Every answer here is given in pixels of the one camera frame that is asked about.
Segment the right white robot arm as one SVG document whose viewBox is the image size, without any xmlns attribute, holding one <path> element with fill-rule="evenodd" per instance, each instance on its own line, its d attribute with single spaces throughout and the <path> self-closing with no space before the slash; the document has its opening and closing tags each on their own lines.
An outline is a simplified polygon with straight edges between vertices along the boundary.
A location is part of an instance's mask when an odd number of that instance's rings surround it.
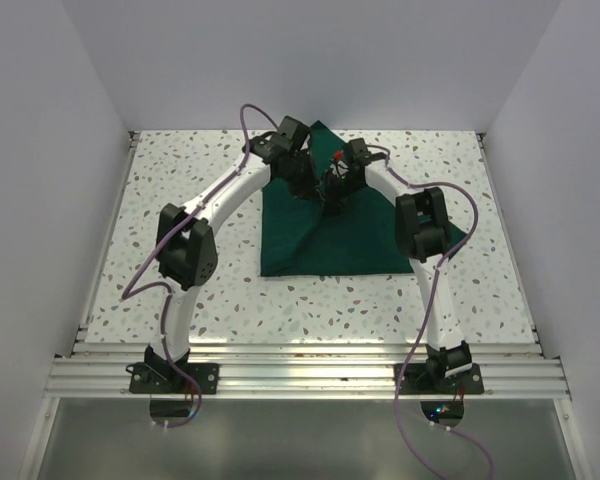
<svg viewBox="0 0 600 480">
<path fill-rule="evenodd" d="M 459 249 L 452 244 L 441 182 L 411 184 L 389 165 L 389 150 L 357 138 L 337 151 L 324 175 L 326 209 L 344 209 L 347 197 L 370 188 L 394 205 L 395 240 L 413 269 L 425 307 L 425 379 L 448 392 L 472 367 L 472 356 L 455 313 L 447 268 Z"/>
</svg>

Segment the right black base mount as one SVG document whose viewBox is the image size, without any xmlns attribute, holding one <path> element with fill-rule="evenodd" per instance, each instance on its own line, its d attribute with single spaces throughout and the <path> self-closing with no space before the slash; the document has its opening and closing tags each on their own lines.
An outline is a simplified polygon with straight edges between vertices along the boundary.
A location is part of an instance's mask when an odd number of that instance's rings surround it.
<svg viewBox="0 0 600 480">
<path fill-rule="evenodd" d="M 465 414 L 465 397 L 485 393 L 480 366 L 466 344 L 451 350 L 426 350 L 427 359 L 422 363 L 393 366 L 398 395 L 435 396 L 436 400 L 420 403 L 426 420 L 457 427 Z"/>
</svg>

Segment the aluminium rail frame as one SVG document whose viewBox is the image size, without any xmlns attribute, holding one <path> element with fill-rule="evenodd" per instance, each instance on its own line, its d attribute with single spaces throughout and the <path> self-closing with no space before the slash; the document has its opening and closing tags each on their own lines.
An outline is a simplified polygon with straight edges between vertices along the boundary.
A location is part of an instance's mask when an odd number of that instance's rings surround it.
<svg viewBox="0 0 600 480">
<path fill-rule="evenodd" d="M 562 363 L 545 355 L 527 309 L 483 157 L 469 131 L 377 131 L 415 181 L 462 184 L 480 226 L 455 259 L 455 308 L 485 392 L 463 398 L 458 429 L 426 423 L 416 397 L 393 414 L 393 368 L 424 312 L 416 281 L 393 274 L 267 279 L 259 268 L 262 202 L 250 197 L 216 240 L 221 262 L 195 305 L 191 358 L 215 363 L 217 392 L 198 419 L 163 430 L 126 367 L 159 322 L 159 290 L 121 301 L 153 247 L 166 202 L 205 189 L 232 161 L 233 131 L 133 137 L 93 298 L 72 351 L 52 364 L 24 479 L 418 479 L 404 446 L 454 479 L 587 479 Z"/>
</svg>

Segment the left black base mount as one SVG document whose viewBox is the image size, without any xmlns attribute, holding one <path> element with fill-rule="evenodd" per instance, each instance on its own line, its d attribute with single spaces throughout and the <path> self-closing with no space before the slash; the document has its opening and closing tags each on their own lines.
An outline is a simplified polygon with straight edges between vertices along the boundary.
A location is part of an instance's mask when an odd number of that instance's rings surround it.
<svg viewBox="0 0 600 480">
<path fill-rule="evenodd" d="M 196 382 L 167 366 L 165 373 L 156 373 L 142 362 L 127 365 L 131 375 L 129 392 L 148 395 L 149 414 L 154 421 L 185 420 L 201 406 L 199 394 L 215 395 L 220 378 L 217 363 L 187 363 L 179 368 Z"/>
</svg>

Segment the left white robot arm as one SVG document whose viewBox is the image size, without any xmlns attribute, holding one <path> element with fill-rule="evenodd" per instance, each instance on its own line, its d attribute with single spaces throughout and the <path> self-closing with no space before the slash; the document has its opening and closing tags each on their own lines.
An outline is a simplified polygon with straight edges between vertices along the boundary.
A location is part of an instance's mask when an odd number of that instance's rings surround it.
<svg viewBox="0 0 600 480">
<path fill-rule="evenodd" d="M 157 337 L 143 358 L 165 392 L 177 392 L 187 383 L 193 310 L 218 264 L 215 235 L 252 194 L 273 181 L 282 182 L 293 199 L 323 206 L 309 133 L 293 140 L 269 131 L 249 139 L 242 155 L 202 193 L 182 205 L 168 203 L 160 211 L 156 246 L 139 272 L 156 261 L 162 279 L 145 287 L 166 290 Z"/>
</svg>

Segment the green surgical drape cloth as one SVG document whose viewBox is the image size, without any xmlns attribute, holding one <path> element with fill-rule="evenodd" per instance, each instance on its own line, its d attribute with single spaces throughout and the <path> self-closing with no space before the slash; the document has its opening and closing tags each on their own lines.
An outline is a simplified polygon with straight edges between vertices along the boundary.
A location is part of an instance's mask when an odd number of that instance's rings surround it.
<svg viewBox="0 0 600 480">
<path fill-rule="evenodd" d="M 262 189 L 261 276 L 412 272 L 396 245 L 394 207 L 379 192 L 356 192 L 331 214 L 293 197 L 281 179 Z"/>
</svg>

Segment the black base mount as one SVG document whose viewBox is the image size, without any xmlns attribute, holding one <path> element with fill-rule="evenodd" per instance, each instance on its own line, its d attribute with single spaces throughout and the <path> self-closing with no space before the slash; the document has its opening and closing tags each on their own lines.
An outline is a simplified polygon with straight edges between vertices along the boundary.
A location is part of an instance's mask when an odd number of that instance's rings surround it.
<svg viewBox="0 0 600 480">
<path fill-rule="evenodd" d="M 480 366 L 466 344 L 451 350 L 426 350 L 427 359 L 422 363 L 393 366 L 398 395 L 435 396 L 436 400 L 420 403 L 426 420 L 457 427 L 465 414 L 465 397 L 485 393 Z"/>
<path fill-rule="evenodd" d="M 179 368 L 196 382 L 167 366 L 165 373 L 156 373 L 142 362 L 127 365 L 131 375 L 129 392 L 148 395 L 149 414 L 154 421 L 185 420 L 201 406 L 199 394 L 215 395 L 220 378 L 217 363 L 187 363 Z"/>
</svg>

